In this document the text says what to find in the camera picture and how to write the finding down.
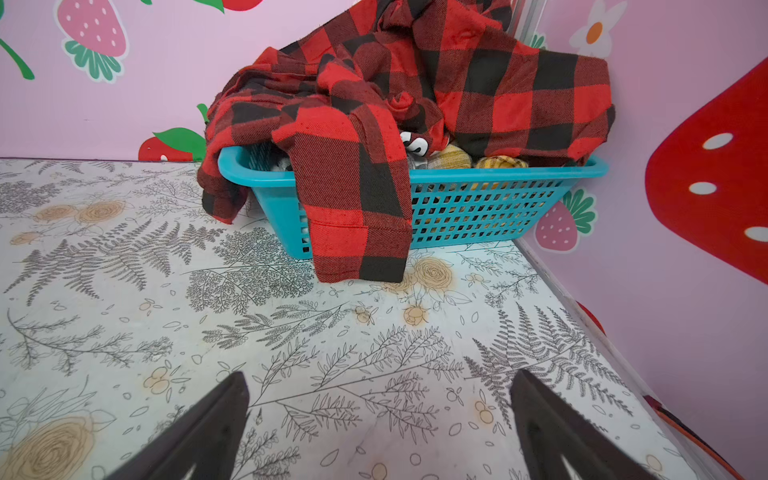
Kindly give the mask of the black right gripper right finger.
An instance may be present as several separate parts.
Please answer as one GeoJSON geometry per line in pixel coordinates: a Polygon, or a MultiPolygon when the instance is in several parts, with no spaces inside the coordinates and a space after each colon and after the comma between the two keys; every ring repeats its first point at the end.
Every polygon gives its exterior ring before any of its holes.
{"type": "Polygon", "coordinates": [[[532,479],[650,479],[652,476],[535,375],[510,386],[517,436],[532,479]]]}

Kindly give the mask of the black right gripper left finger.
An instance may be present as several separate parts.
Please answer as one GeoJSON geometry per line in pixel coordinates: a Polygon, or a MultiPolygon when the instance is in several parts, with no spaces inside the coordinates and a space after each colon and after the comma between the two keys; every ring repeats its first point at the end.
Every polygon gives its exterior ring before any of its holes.
{"type": "Polygon", "coordinates": [[[229,479],[248,419],[249,390],[230,374],[109,477],[229,479]]]}

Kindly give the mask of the red black plaid shirt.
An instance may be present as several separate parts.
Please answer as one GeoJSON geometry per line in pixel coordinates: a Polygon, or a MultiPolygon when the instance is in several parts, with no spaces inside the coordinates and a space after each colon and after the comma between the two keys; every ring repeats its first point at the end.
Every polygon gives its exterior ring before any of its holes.
{"type": "Polygon", "coordinates": [[[583,163],[607,139],[607,63],[529,47],[510,20],[506,1],[361,1],[265,50],[210,106],[204,210],[231,223],[247,197],[220,153],[271,143],[290,158],[319,280],[401,281],[412,239],[404,134],[431,153],[455,143],[544,167],[583,163]]]}

